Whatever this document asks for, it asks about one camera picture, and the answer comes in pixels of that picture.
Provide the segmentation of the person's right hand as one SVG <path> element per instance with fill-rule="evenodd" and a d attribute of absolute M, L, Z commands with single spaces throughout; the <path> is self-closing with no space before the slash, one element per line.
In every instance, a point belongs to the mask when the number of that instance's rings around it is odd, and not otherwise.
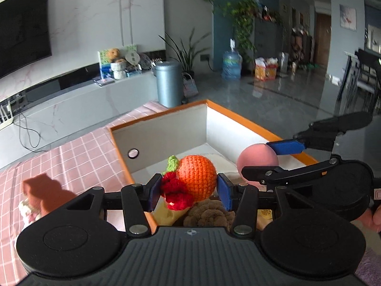
<path fill-rule="evenodd" d="M 358 219 L 362 225 L 376 233 L 381 231 L 381 206 L 375 212 L 367 209 Z"/>

